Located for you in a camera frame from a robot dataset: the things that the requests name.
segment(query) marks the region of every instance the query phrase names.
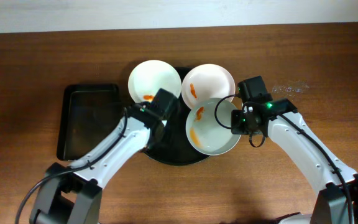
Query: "white background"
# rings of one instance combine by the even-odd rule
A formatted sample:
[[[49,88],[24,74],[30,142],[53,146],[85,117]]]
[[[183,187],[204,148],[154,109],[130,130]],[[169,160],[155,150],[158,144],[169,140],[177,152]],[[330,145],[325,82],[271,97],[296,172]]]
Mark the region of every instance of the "white background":
[[[358,21],[358,0],[0,0],[0,32]]]

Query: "black round tray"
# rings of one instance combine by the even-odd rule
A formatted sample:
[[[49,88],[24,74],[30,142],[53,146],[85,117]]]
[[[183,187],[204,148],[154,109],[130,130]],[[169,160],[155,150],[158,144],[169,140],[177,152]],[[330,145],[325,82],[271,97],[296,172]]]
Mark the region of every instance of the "black round tray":
[[[183,81],[190,68],[175,68]],[[208,158],[208,155],[198,152],[190,144],[186,136],[186,119],[190,113],[189,107],[179,96],[180,112],[168,120],[161,142],[145,152],[150,158],[164,164],[173,166],[185,166],[194,164]]]

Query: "sauce smear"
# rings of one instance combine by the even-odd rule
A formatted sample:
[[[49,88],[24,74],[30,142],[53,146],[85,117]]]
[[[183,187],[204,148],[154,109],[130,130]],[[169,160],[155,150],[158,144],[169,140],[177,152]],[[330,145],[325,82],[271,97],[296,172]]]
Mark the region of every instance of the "sauce smear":
[[[154,99],[154,96],[152,96],[152,95],[144,95],[143,99],[152,101]]]
[[[197,134],[196,134],[196,131],[194,130],[194,128],[190,128],[190,138],[197,147],[201,147],[200,140],[198,140],[198,137],[197,137]]]
[[[196,98],[197,100],[197,95],[196,95],[196,90],[194,89],[194,84],[190,84],[190,91],[191,91],[191,94],[194,96],[194,98]]]
[[[197,118],[196,118],[196,121],[199,121],[202,119],[203,117],[203,113],[204,113],[204,106],[200,107],[198,110],[197,110]]]

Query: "round plate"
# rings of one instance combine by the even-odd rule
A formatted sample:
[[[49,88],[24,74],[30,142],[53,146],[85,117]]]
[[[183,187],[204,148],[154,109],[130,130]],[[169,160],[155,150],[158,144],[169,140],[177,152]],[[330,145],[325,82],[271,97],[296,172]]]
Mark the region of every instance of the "round plate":
[[[235,92],[236,84],[231,74],[223,67],[213,64],[193,68],[181,85],[183,101],[190,109],[210,98],[224,98]]]
[[[183,80],[191,70],[189,68],[175,68]],[[198,152],[189,142],[186,136],[186,120],[190,109],[183,98],[179,97],[180,113],[172,120],[168,120],[165,126],[162,142],[145,152],[150,158],[164,164],[184,166],[202,161],[209,156]]]
[[[215,120],[215,107],[220,98],[211,98],[197,104],[186,120],[186,135],[191,145],[199,152],[217,156],[232,149],[240,140],[240,134],[221,127]],[[226,126],[231,124],[231,112],[236,106],[227,100],[219,105],[216,116]]]
[[[160,88],[170,91],[176,97],[180,96],[181,79],[178,72],[167,62],[142,62],[129,75],[128,90],[135,103],[152,101]]]

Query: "wood grain surface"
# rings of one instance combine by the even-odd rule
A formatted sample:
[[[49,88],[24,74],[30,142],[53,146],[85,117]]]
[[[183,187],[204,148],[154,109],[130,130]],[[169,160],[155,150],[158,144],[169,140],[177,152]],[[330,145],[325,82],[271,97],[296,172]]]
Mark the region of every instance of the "wood grain surface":
[[[287,95],[358,171],[358,23],[0,34],[0,223],[13,223],[24,195],[57,161],[64,88],[118,83],[130,103],[128,76],[149,59],[215,63],[236,83],[262,75],[268,91],[303,83],[301,93],[273,97]],[[311,213],[315,200],[283,150],[270,140],[254,149],[244,136],[228,153],[191,166],[136,154],[103,192],[100,222],[252,223]]]

